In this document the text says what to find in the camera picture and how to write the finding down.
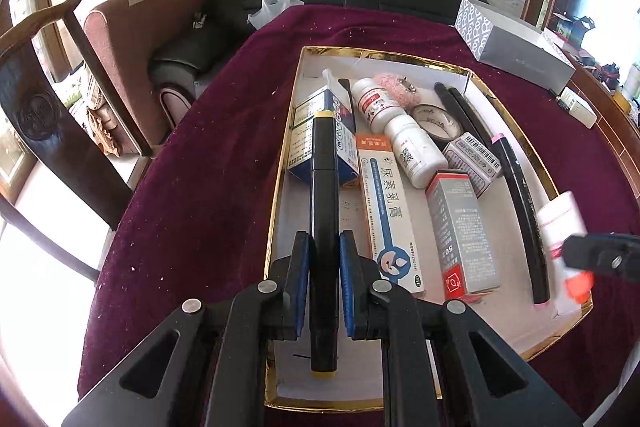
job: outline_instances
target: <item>pink fuzzy object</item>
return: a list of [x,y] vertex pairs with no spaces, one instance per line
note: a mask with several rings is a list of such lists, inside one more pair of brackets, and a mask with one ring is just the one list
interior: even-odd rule
[[384,87],[404,109],[420,103],[420,93],[405,76],[394,73],[379,73],[373,77],[373,81]]

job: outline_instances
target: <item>orange cap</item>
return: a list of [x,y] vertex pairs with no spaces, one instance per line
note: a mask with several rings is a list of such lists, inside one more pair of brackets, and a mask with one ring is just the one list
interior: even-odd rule
[[569,296],[578,304],[584,304],[589,300],[591,288],[593,288],[593,273],[581,272],[574,277],[564,280],[564,287]]

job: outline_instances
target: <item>white plastic bag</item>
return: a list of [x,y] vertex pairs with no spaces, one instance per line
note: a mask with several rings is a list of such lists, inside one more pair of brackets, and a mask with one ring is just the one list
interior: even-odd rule
[[250,14],[248,21],[259,30],[266,23],[273,21],[289,6],[299,6],[304,4],[299,0],[262,0],[262,8],[258,13]]

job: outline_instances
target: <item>wooden chair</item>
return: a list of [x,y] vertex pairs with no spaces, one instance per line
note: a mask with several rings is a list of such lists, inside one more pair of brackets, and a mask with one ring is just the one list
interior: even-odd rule
[[[42,28],[63,20],[119,123],[140,155],[151,157],[149,143],[74,15],[80,1],[67,0],[34,12],[0,36],[0,107],[36,158],[105,220],[111,230],[116,230],[132,190],[60,102],[31,45],[31,39]],[[0,214],[47,253],[89,279],[97,280],[97,270],[41,234],[4,198],[0,200]]]

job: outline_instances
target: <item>gray and red box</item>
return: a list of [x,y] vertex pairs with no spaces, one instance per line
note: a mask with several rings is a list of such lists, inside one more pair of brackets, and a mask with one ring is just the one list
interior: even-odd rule
[[477,302],[500,287],[478,199],[466,172],[438,171],[425,191],[445,300]]

